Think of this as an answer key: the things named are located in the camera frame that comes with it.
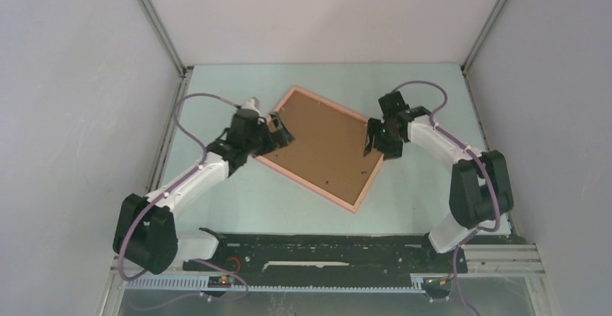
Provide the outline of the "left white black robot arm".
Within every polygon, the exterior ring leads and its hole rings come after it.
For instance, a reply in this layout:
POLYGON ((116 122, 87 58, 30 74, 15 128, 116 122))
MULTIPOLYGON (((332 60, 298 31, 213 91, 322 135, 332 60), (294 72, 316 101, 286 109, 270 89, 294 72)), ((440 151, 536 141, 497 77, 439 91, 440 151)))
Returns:
POLYGON ((179 232, 176 221, 205 192, 231 177, 249 157, 289 146, 293 135, 279 114, 261 116, 254 107, 241 107, 231 124, 195 164, 173 181, 145 196, 134 193, 121 205, 113 238, 120 261, 129 260, 146 272, 160 274, 173 263, 200 259, 211 270, 227 264, 228 251, 210 229, 179 232))

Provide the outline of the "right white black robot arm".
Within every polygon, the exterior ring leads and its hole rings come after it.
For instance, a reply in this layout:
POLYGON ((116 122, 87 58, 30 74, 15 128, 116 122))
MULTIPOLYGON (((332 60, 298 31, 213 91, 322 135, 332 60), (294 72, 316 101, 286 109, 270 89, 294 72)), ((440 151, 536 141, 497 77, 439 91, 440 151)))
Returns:
POLYGON ((449 260, 448 252, 478 232, 495 232, 501 215, 514 206, 510 178, 503 154, 481 151, 446 131, 432 112, 410 107, 398 91, 378 100, 382 118, 367 121, 364 154, 376 150, 385 160, 400 158, 403 146, 412 143, 427 150, 450 173, 450 213, 426 235, 419 260, 428 271, 438 271, 449 260), (492 227, 485 227, 487 221, 492 227))

